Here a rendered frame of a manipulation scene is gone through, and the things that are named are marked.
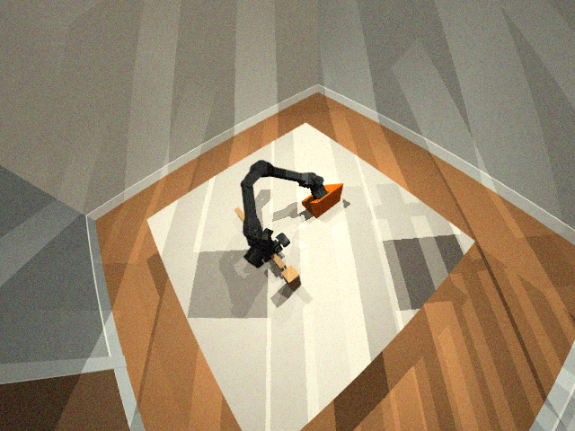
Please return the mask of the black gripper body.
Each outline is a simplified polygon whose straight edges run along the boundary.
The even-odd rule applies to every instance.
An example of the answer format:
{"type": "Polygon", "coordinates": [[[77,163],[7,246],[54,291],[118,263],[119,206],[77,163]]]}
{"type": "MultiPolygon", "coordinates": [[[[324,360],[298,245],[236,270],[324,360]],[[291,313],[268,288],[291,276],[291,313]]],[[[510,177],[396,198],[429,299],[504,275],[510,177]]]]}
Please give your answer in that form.
{"type": "MultiPolygon", "coordinates": [[[[283,234],[283,233],[280,233],[278,236],[276,236],[276,239],[278,239],[278,242],[277,242],[277,240],[274,240],[274,241],[273,241],[273,246],[272,246],[272,248],[271,248],[270,250],[268,250],[268,251],[264,251],[264,252],[265,252],[265,256],[264,256],[264,258],[263,258],[263,261],[266,261],[266,260],[268,259],[268,257],[270,257],[270,256],[273,255],[276,251],[278,251],[278,249],[281,247],[280,244],[282,244],[282,246],[283,246],[284,248],[286,248],[286,247],[290,244],[290,240],[289,240],[288,237],[287,237],[285,234],[283,234]]],[[[263,265],[263,264],[264,264],[264,263],[261,261],[261,263],[259,264],[259,266],[256,267],[256,268],[259,268],[259,267],[260,267],[261,265],[263,265]]]]}

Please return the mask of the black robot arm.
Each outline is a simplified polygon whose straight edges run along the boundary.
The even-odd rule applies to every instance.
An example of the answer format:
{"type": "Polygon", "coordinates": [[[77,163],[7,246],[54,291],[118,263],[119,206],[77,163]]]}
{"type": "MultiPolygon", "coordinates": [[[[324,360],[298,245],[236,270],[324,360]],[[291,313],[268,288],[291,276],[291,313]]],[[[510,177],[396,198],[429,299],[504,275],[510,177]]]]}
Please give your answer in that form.
{"type": "Polygon", "coordinates": [[[298,187],[310,189],[314,199],[321,199],[330,193],[323,185],[324,177],[315,172],[295,172],[273,166],[263,160],[254,163],[244,176],[240,187],[244,212],[243,236],[250,246],[244,257],[255,267],[258,267],[264,258],[264,251],[270,250],[273,246],[271,239],[273,231],[268,228],[262,231],[261,222],[256,215],[253,184],[257,179],[263,177],[296,181],[298,187]]]}

